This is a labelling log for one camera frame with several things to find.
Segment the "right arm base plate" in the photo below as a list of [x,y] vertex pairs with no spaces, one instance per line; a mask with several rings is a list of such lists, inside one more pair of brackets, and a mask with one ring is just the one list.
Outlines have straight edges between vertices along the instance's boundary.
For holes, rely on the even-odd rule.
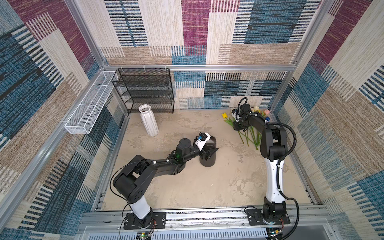
[[289,225],[291,220],[287,213],[283,215],[271,214],[267,215],[263,209],[249,206],[244,209],[250,226],[267,226],[267,225]]

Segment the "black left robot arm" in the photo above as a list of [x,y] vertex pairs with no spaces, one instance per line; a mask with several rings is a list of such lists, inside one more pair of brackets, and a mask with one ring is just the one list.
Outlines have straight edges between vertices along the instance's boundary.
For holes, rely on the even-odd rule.
[[119,169],[112,176],[110,185],[117,190],[115,195],[123,198],[132,210],[132,213],[123,216],[124,229],[164,228],[162,219],[154,216],[145,198],[145,192],[152,180],[163,175],[179,174],[185,168],[186,162],[195,157],[200,158],[203,166],[211,167],[216,162],[218,150],[216,138],[201,133],[193,142],[187,138],[181,139],[176,149],[163,160],[145,159],[136,155]]

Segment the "black cylindrical vase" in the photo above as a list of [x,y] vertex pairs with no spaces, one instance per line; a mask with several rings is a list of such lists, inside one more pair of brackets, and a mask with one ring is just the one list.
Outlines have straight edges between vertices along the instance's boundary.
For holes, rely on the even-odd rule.
[[211,136],[202,149],[202,154],[200,155],[201,165],[204,167],[212,167],[216,162],[216,154],[218,150],[217,140],[215,137]]

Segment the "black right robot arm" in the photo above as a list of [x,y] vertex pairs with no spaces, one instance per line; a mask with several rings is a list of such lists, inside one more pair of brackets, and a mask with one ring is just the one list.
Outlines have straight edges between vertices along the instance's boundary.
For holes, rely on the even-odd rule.
[[267,191],[265,203],[261,211],[262,219],[267,225],[289,224],[286,201],[295,202],[283,193],[283,166],[284,159],[293,151],[296,145],[289,149],[287,144],[287,131],[292,134],[290,127],[280,123],[271,123],[267,117],[259,112],[253,112],[247,103],[240,103],[232,110],[235,118],[233,128],[235,131],[243,131],[250,127],[262,134],[260,152],[267,166]]

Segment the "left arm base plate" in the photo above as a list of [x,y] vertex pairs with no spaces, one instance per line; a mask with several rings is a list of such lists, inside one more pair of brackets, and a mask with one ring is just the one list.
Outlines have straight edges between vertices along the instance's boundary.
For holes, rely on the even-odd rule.
[[166,226],[166,212],[151,211],[146,217],[140,220],[134,213],[127,214],[124,221],[124,230],[150,230],[152,228],[164,229]]

